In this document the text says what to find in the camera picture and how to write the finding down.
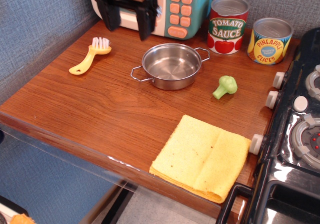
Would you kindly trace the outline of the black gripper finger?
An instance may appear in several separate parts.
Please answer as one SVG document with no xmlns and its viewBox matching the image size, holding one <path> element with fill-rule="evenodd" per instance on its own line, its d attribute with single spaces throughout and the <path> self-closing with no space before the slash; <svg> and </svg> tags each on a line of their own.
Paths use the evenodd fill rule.
<svg viewBox="0 0 320 224">
<path fill-rule="evenodd" d="M 151 33 L 155 30 L 156 8 L 137 8 L 136 9 L 136 19 L 138 23 L 138 32 L 141 41 L 146 40 Z"/>
<path fill-rule="evenodd" d="M 120 10 L 108 0 L 96 0 L 101 17 L 108 30 L 114 31 L 121 23 Z"/>
</svg>

